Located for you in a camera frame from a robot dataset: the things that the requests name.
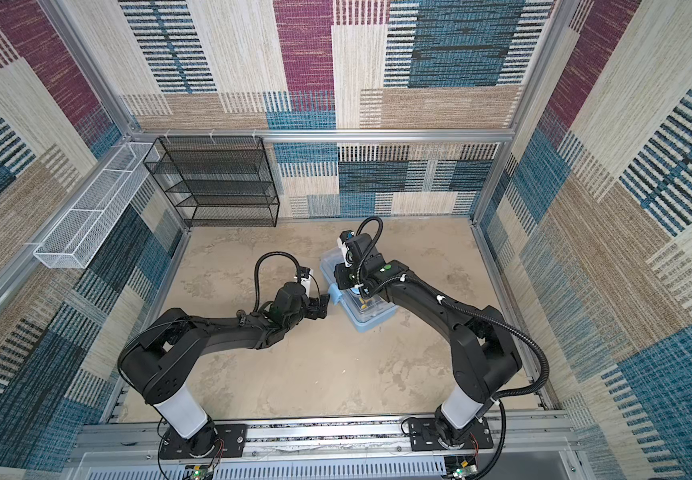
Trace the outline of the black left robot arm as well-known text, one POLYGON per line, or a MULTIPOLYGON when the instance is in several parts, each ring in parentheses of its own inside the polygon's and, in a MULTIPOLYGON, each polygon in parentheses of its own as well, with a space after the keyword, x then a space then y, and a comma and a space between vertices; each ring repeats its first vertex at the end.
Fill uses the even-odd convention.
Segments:
POLYGON ((200 455, 216 434, 213 420, 186 386, 197 361, 209 353, 270 348, 302 320, 324 319, 329 302, 328 294, 311 297, 303 283, 290 281, 273 301, 231 318, 192 316, 171 308, 123 348, 117 369, 200 455))

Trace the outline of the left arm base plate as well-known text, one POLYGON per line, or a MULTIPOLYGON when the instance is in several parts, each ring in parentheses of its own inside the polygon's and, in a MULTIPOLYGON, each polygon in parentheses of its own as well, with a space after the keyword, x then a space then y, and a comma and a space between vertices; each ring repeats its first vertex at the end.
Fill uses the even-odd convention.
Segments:
POLYGON ((169 428, 158 449, 158 457, 161 460, 240 458, 247 432, 247 424, 210 424, 193 438, 183 439, 174 428, 169 428))

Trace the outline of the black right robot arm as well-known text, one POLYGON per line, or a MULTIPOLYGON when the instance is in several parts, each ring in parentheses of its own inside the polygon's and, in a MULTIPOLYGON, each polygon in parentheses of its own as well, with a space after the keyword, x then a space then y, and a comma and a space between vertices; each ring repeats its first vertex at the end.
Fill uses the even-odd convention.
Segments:
POLYGON ((454 300, 404 263, 385 261, 366 233, 344 231, 338 247, 343 257, 334 269, 339 287, 355 287, 365 300, 379 297, 411 312, 449 343, 456 386, 435 421, 442 445, 460 447, 522 369, 503 315, 493 306, 479 309, 454 300))

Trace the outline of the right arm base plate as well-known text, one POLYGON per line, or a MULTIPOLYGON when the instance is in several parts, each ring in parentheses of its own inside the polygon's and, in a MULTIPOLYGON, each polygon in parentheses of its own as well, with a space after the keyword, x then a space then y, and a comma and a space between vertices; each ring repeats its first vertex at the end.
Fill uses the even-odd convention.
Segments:
POLYGON ((456 429, 444 417, 411 416, 401 422, 400 429, 409 438, 413 451, 482 450, 495 446, 492 431, 484 419, 456 429))

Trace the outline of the light blue plastic tool box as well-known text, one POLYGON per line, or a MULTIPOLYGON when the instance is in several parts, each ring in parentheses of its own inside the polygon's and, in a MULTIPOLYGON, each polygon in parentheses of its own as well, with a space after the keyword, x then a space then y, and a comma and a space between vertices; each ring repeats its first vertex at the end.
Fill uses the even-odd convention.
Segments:
POLYGON ((351 320, 355 329, 364 333, 387 320, 397 313, 399 307, 383 300, 380 296, 363 299, 357 288, 341 290, 336 282, 336 265, 343 263, 343 255, 338 248, 326 251, 320 261, 320 268, 328 284, 328 293, 335 305, 340 305, 351 320))

